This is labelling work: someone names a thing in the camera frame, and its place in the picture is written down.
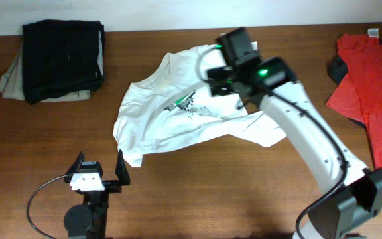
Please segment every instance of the folded black clothing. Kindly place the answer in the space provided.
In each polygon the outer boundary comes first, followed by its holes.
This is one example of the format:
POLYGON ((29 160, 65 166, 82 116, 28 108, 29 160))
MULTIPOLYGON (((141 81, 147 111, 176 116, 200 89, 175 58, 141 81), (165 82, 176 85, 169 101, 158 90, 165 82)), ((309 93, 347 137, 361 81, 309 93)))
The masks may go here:
POLYGON ((23 41, 27 102, 100 88, 105 39, 99 21, 43 20, 23 25, 23 41))

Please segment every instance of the red t-shirt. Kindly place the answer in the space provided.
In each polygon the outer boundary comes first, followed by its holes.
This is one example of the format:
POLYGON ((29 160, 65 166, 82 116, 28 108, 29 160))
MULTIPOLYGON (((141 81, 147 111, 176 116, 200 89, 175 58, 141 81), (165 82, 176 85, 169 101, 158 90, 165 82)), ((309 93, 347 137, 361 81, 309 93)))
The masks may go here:
POLYGON ((382 168, 382 45, 367 35, 343 35, 337 41, 348 74, 327 106, 366 125, 374 164, 382 168))

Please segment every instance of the wooden table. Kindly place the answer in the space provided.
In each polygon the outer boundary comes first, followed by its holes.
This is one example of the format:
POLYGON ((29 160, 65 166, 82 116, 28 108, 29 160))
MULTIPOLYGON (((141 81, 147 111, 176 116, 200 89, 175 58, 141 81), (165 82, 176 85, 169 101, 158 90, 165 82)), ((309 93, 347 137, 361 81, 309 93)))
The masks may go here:
MULTIPOLYGON (((327 108, 335 84, 326 64, 343 33, 366 33, 382 23, 255 27, 249 33, 265 58, 281 56, 297 73, 319 112, 342 141, 371 168, 365 130, 327 108)), ((114 179, 113 124, 131 82, 152 74, 167 52, 212 44, 231 29, 107 33, 106 83, 91 100, 38 103, 0 94, 0 238, 40 238, 25 206, 43 182, 63 174, 80 151, 100 161, 114 179)), ((21 45, 0 37, 0 76, 21 45)), ((107 236, 119 238, 240 238, 292 232, 300 211, 320 196, 304 161, 287 139, 263 148, 232 136, 170 153, 146 155, 130 168, 131 186, 111 195, 107 236)), ((65 212, 82 197, 67 184, 49 185, 35 198, 32 219, 45 232, 66 238, 65 212)), ((356 230, 382 238, 382 213, 356 230)))

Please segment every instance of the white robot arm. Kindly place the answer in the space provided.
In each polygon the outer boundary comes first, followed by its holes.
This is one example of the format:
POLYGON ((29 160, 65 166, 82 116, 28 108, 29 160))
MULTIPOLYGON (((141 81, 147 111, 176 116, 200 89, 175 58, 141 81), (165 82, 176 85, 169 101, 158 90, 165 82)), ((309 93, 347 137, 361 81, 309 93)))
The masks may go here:
MULTIPOLYGON (((300 82, 287 82, 275 88, 273 92, 284 96, 288 101, 306 110, 328 131, 342 150, 348 164, 348 172, 344 178, 344 185, 349 185, 365 176, 363 170, 367 168, 367 165, 359 160, 338 139, 330 126, 325 122, 318 111, 316 111, 300 82)), ((334 150, 330 140, 324 135, 320 128, 308 117, 302 115, 299 110, 283 102, 276 96, 265 95, 259 109, 265 111, 265 113, 273 118, 281 129, 284 130, 314 175, 320 191, 327 193, 333 188, 343 176, 343 171, 340 169, 343 160, 340 159, 340 155, 334 150)), ((323 239, 313 227, 311 221, 303 226, 301 233, 306 239, 323 239)), ((300 239, 300 236, 295 233, 293 238, 300 239)))
POLYGON ((338 239, 377 216, 382 207, 382 169, 371 172, 332 131, 303 85, 280 58, 261 60, 244 28, 216 39, 227 67, 207 71, 213 95, 249 97, 284 130, 323 194, 296 221, 294 239, 338 239), (305 215, 309 221, 300 228, 305 215))

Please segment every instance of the graphic print on t-shirt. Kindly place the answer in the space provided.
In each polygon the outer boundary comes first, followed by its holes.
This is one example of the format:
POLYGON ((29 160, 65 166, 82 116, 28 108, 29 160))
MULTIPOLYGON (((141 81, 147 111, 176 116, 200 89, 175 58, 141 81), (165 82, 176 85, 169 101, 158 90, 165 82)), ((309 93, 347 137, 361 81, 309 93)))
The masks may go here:
POLYGON ((196 107, 188 110, 190 115, 188 118, 192 119, 194 116, 208 116, 210 114, 210 110, 206 106, 196 107))
POLYGON ((193 95, 196 93, 196 91, 192 91, 191 93, 181 97, 179 100, 175 101, 174 103, 171 103, 171 105, 164 108, 164 110, 172 111, 174 108, 178 107, 181 110, 188 110, 188 106, 191 105, 194 102, 193 101, 193 95))

